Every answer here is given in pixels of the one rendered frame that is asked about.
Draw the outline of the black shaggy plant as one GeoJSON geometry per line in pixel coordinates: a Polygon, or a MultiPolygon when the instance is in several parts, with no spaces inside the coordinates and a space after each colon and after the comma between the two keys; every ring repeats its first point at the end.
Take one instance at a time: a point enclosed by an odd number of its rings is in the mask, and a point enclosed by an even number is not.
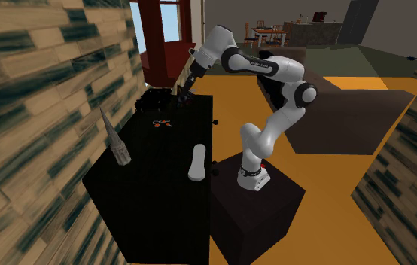
{"type": "Polygon", "coordinates": [[[165,112],[175,104],[175,97],[170,88],[150,88],[135,103],[136,111],[165,112]]]}

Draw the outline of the red framed window with bench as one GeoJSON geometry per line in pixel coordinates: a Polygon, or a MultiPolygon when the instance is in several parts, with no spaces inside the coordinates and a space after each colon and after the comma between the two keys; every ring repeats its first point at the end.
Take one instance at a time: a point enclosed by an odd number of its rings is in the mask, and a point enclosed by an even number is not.
{"type": "Polygon", "coordinates": [[[146,51],[141,54],[145,82],[153,87],[174,87],[196,46],[192,39],[190,0],[177,0],[181,9],[180,41],[165,41],[161,0],[130,0],[138,3],[146,51]]]}

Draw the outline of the wooden dining table with chairs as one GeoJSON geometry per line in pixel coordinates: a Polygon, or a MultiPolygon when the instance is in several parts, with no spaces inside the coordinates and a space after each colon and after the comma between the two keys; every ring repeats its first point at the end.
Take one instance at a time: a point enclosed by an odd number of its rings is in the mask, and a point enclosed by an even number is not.
{"type": "Polygon", "coordinates": [[[273,26],[270,28],[257,27],[251,28],[249,23],[245,24],[243,44],[253,48],[258,47],[286,47],[289,44],[289,31],[283,30],[282,26],[273,26]]]}

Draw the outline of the grey spire figure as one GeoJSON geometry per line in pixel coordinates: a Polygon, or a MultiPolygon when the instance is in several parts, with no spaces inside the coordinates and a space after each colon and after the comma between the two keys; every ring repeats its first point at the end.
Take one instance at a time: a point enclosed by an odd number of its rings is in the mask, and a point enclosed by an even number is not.
{"type": "Polygon", "coordinates": [[[105,115],[105,112],[100,108],[100,113],[102,115],[102,119],[105,125],[105,130],[108,134],[109,142],[111,151],[118,163],[119,166],[125,166],[130,163],[131,157],[129,155],[129,152],[126,148],[125,143],[120,138],[120,136],[117,134],[116,130],[108,120],[108,118],[105,115]]]}

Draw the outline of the black chest of drawers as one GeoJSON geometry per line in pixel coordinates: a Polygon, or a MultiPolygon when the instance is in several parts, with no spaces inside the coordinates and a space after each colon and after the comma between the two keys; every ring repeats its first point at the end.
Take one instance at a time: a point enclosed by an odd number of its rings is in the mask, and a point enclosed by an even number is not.
{"type": "Polygon", "coordinates": [[[129,263],[209,265],[211,96],[184,107],[136,112],[119,132],[131,161],[106,149],[83,184],[129,263]],[[154,127],[170,120],[172,127],[154,127]],[[205,178],[191,181],[193,147],[204,144],[205,178]]]}

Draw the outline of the dark kitchen counter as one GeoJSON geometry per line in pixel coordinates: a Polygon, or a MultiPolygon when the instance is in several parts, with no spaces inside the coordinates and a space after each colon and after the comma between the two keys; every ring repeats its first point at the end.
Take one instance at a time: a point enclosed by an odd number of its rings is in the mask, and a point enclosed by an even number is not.
{"type": "Polygon", "coordinates": [[[308,22],[295,23],[286,21],[283,29],[286,30],[287,46],[290,47],[307,47],[334,45],[338,39],[342,22],[308,22]]]}

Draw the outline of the dark robot stand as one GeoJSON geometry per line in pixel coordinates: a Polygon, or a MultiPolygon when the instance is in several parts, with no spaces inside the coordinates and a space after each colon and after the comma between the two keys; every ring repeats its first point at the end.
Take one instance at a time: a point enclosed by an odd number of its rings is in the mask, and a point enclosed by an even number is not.
{"type": "Polygon", "coordinates": [[[240,153],[212,165],[210,234],[229,265],[251,265],[288,232],[305,190],[266,160],[259,191],[239,186],[240,153]]]}

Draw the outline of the dark brown sofa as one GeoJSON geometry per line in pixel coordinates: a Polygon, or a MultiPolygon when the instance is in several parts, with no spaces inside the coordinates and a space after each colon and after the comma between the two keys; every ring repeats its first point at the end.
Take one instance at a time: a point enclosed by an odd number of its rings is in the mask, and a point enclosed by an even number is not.
{"type": "Polygon", "coordinates": [[[318,95],[285,132],[298,154],[371,155],[413,98],[403,90],[342,90],[308,66],[303,79],[318,95]]]}

